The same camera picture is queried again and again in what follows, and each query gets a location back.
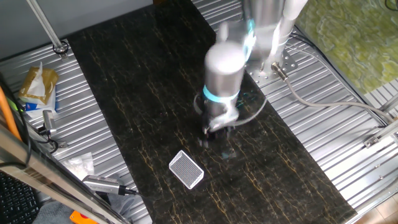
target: metal rail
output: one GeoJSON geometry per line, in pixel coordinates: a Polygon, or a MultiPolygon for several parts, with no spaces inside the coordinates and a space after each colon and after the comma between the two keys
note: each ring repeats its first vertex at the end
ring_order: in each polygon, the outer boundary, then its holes
{"type": "MultiPolygon", "coordinates": [[[[0,139],[0,161],[25,161],[27,146],[3,126],[0,126],[0,139]]],[[[1,169],[98,223],[129,223],[50,157],[32,150],[28,168],[22,170],[9,166],[1,169]]]]}
{"type": "Polygon", "coordinates": [[[54,30],[51,27],[50,22],[47,20],[43,10],[40,8],[37,1],[36,0],[26,0],[26,1],[29,4],[32,11],[34,12],[34,14],[36,15],[39,22],[41,23],[43,29],[49,36],[51,42],[53,43],[54,51],[61,56],[61,59],[64,60],[64,59],[68,58],[68,55],[66,53],[64,53],[64,54],[62,53],[62,52],[66,52],[67,49],[63,46],[62,42],[57,37],[56,33],[54,32],[54,30]]]}

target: silver corrugated platform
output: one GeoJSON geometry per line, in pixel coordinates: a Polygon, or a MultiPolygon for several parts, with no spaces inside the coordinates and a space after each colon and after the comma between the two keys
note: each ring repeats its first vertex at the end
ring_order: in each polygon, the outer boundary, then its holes
{"type": "MultiPolygon", "coordinates": [[[[95,174],[109,177],[113,174],[130,188],[136,189],[126,163],[116,145],[104,116],[87,84],[86,78],[73,54],[62,61],[52,50],[52,45],[42,47],[27,54],[0,63],[0,72],[15,92],[19,90],[31,66],[52,68],[59,74],[57,83],[58,114],[55,115],[57,134],[53,139],[65,141],[68,149],[54,153],[59,161],[91,152],[95,174]]],[[[39,127],[43,119],[31,119],[33,126],[39,127]]],[[[136,197],[132,209],[134,223],[152,223],[149,213],[140,197],[136,197]]]]}
{"type": "MultiPolygon", "coordinates": [[[[384,103],[387,103],[387,101],[389,101],[396,94],[398,94],[398,79],[386,83],[380,88],[377,88],[372,92],[365,94],[365,97],[371,102],[374,107],[380,108],[384,103]]],[[[398,117],[398,106],[388,112],[393,115],[393,117],[398,117]]]]}
{"type": "MultiPolygon", "coordinates": [[[[241,15],[239,1],[192,2],[215,31],[220,22],[235,21],[241,15]]],[[[295,39],[290,39],[288,44],[314,53],[307,44],[295,39]]],[[[302,98],[314,103],[359,101],[335,71],[330,72],[312,56],[287,50],[298,64],[298,69],[289,74],[289,79],[302,98]]],[[[398,177],[398,145],[392,138],[386,138],[369,149],[365,148],[363,142],[378,132],[380,125],[368,111],[353,106],[307,107],[294,98],[280,79],[271,83],[264,80],[258,85],[359,216],[394,193],[385,194],[384,189],[398,177]],[[377,199],[369,200],[378,193],[377,199]]]]}

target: gray cable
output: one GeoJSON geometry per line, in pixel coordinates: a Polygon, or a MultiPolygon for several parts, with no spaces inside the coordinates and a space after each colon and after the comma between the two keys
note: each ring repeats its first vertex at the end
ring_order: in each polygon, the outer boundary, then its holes
{"type": "MultiPolygon", "coordinates": [[[[329,69],[329,67],[326,65],[325,62],[323,62],[322,60],[320,60],[320,59],[318,58],[317,55],[311,54],[310,52],[307,52],[305,49],[302,49],[301,47],[296,46],[296,45],[290,45],[290,46],[289,46],[288,44],[286,44],[286,47],[289,48],[290,50],[294,50],[294,51],[297,51],[297,52],[301,52],[301,53],[303,53],[303,54],[309,55],[309,56],[311,56],[312,58],[318,60],[320,63],[322,63],[323,66],[325,66],[325,68],[326,68],[335,78],[337,78],[338,80],[340,79],[339,77],[336,76],[336,74],[335,74],[334,72],[332,72],[332,71],[329,69]]],[[[348,90],[352,95],[355,95],[355,94],[356,94],[356,93],[353,93],[349,88],[347,88],[347,90],[348,90]]]]}
{"type": "Polygon", "coordinates": [[[314,107],[328,107],[328,106],[343,106],[343,105],[350,105],[350,106],[359,106],[362,108],[366,108],[369,109],[371,111],[374,111],[375,113],[378,113],[379,115],[387,118],[391,123],[394,122],[394,120],[385,112],[376,109],[372,106],[363,104],[363,103],[357,103],[357,102],[336,102],[336,103],[310,103],[308,101],[303,100],[300,96],[298,96],[298,94],[296,93],[296,91],[294,91],[292,85],[289,82],[289,79],[285,80],[286,85],[288,86],[288,88],[291,90],[292,94],[303,104],[307,105],[307,106],[314,106],[314,107]]]}
{"type": "Polygon", "coordinates": [[[201,115],[203,111],[199,108],[198,103],[197,103],[197,98],[200,95],[200,93],[196,94],[194,99],[193,99],[193,109],[195,109],[196,113],[201,115]]]}
{"type": "Polygon", "coordinates": [[[232,125],[233,125],[233,126],[240,126],[240,125],[246,124],[246,123],[248,123],[249,121],[253,120],[253,119],[262,111],[262,109],[263,109],[264,106],[266,105],[266,103],[267,103],[267,97],[264,96],[264,98],[265,98],[265,99],[264,99],[264,102],[262,103],[260,109],[259,109],[255,114],[253,114],[250,118],[246,118],[246,119],[243,119],[243,120],[240,120],[240,121],[235,121],[234,123],[232,123],[232,125]]]}

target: blue led ring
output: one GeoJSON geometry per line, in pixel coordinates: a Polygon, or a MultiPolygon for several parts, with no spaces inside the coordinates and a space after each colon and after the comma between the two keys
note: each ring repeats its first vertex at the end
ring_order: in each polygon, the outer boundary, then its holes
{"type": "Polygon", "coordinates": [[[211,100],[213,102],[227,103],[227,102],[230,102],[231,100],[235,99],[238,96],[239,91],[236,94],[234,94],[233,96],[219,97],[219,96],[215,96],[212,93],[210,93],[210,91],[207,89],[207,87],[205,85],[203,87],[203,94],[205,95],[206,98],[208,98],[209,100],[211,100]]]}

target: black table top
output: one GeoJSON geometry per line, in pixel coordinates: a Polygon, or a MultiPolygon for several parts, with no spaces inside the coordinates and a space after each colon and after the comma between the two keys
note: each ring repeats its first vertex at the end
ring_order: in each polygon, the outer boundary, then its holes
{"type": "MultiPolygon", "coordinates": [[[[189,0],[169,0],[68,37],[155,223],[342,223],[355,211],[267,104],[226,139],[199,145],[193,97],[215,33],[189,0]],[[188,190],[169,170],[184,150],[204,171],[188,190]]],[[[249,116],[264,96],[243,80],[249,116]]]]}

